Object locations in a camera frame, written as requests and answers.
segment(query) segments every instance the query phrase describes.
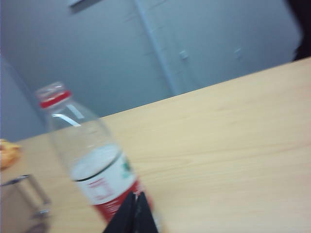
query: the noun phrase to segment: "red and white label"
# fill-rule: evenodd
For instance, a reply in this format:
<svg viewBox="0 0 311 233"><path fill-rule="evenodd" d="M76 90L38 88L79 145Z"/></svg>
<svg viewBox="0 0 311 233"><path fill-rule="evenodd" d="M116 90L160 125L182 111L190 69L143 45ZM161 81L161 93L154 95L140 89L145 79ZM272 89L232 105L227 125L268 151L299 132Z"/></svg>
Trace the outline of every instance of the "red and white label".
<svg viewBox="0 0 311 233"><path fill-rule="evenodd" d="M144 191L122 153L100 173L76 182L90 203L110 221L130 191Z"/></svg>

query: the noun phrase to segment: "food item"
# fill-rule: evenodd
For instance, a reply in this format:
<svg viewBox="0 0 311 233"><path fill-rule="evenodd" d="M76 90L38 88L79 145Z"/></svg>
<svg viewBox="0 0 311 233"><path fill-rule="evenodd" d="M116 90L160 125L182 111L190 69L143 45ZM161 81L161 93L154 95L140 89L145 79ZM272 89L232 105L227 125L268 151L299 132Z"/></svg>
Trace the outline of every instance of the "food item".
<svg viewBox="0 0 311 233"><path fill-rule="evenodd" d="M1 139L1 169L11 166L20 157L20 146Z"/></svg>

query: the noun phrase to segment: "clear plastic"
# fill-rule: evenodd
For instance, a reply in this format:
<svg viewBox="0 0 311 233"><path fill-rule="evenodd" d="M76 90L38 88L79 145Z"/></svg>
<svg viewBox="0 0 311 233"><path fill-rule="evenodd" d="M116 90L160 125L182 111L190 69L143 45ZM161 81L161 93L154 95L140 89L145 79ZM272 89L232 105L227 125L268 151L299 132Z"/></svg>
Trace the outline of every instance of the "clear plastic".
<svg viewBox="0 0 311 233"><path fill-rule="evenodd" d="M129 191L144 188L102 120L66 92L57 82L36 94L41 103L53 103L44 105L48 129L71 179L109 221Z"/></svg>

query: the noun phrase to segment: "light wood tabletop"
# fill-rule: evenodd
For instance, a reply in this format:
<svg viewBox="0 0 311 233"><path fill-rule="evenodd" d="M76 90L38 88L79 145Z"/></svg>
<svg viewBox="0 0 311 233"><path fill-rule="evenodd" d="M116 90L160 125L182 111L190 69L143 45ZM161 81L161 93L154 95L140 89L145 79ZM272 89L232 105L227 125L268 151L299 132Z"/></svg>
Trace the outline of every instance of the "light wood tabletop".
<svg viewBox="0 0 311 233"><path fill-rule="evenodd" d="M165 232L311 232L311 59L103 118L153 196ZM47 134L19 142L2 173L32 173L52 199L51 233L105 223Z"/></svg>

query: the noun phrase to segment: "red bottle cap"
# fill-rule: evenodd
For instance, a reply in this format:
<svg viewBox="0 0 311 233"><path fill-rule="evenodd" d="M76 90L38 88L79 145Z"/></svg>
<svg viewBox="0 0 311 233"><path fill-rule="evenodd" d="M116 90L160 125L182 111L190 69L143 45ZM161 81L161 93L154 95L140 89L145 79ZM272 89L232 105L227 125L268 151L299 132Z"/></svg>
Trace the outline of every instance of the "red bottle cap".
<svg viewBox="0 0 311 233"><path fill-rule="evenodd" d="M66 98L68 98L69 96L71 96L71 92L68 90L65 90L63 92L60 93L56 93L52 96L47 97L45 100L41 101L40 106L41 108L47 108L52 106L53 104L56 104Z"/></svg>

